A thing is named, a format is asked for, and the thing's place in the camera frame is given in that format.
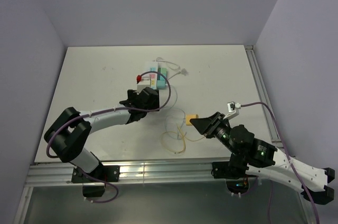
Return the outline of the light blue charger plug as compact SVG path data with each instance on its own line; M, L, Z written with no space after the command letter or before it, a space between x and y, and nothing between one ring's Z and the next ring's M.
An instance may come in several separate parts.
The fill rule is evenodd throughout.
M158 80L156 83L156 88L161 90L166 88L166 81L165 80Z

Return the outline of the teal usb charger plug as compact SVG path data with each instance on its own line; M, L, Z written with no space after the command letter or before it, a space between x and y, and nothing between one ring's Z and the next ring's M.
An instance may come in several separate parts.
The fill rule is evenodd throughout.
M158 77L157 77L157 80L158 80L158 81L164 81L165 78L166 78L166 75L165 75L165 74L164 74L164 75L159 74Z

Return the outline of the white multicolour power strip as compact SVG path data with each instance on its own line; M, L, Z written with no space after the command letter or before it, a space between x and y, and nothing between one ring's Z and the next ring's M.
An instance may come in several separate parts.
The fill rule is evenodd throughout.
M151 79L151 87L150 88L156 89L156 90L159 90L159 89L156 88L157 77L158 77L158 74L157 74L158 70L159 70L158 62L156 62L156 61L147 61L147 62L145 62L144 71L145 72L151 71L151 73L146 73L143 76L149 76L150 77L150 79Z

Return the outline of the green usb charger plug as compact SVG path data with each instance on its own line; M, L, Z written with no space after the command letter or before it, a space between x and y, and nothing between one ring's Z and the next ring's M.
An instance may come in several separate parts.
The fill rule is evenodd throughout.
M158 70L161 74L163 74L164 76L167 75L167 68L159 68Z

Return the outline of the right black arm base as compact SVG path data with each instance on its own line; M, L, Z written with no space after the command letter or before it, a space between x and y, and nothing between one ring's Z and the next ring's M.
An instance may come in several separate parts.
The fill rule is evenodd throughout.
M225 179L231 195L245 195L258 185L258 178L247 175L246 160L232 154L228 161L212 162L211 175L214 179Z

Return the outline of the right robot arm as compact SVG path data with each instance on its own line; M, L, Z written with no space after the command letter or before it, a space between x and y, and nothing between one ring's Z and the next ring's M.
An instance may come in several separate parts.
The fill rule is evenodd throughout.
M258 176L288 186L315 204L326 205L334 200L334 189L329 187L335 178L333 169L318 169L288 158L274 145L255 138L244 125L231 127L229 120L237 115L238 111L226 115L216 112L210 117L190 119L201 135L218 139L231 152L228 161L212 164L215 179Z

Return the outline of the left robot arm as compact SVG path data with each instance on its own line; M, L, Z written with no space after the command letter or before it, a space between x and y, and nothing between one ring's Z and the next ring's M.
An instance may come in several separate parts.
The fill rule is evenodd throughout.
M103 175L102 163L85 143L90 134L115 125L137 122L148 110L159 109L159 91L146 87L141 92L127 91L127 99L120 101L112 111L80 112L73 107L65 109L44 134L57 158L84 171L90 181L98 181Z

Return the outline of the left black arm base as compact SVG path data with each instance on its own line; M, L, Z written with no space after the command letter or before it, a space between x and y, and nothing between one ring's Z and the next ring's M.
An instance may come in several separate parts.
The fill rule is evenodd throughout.
M115 183L119 181L120 166L99 165L91 173L86 173L79 167L73 168L71 177L72 184L82 184L82 195L93 203L107 203L115 200L119 190ZM115 195L111 199L100 200L107 189L114 189Z

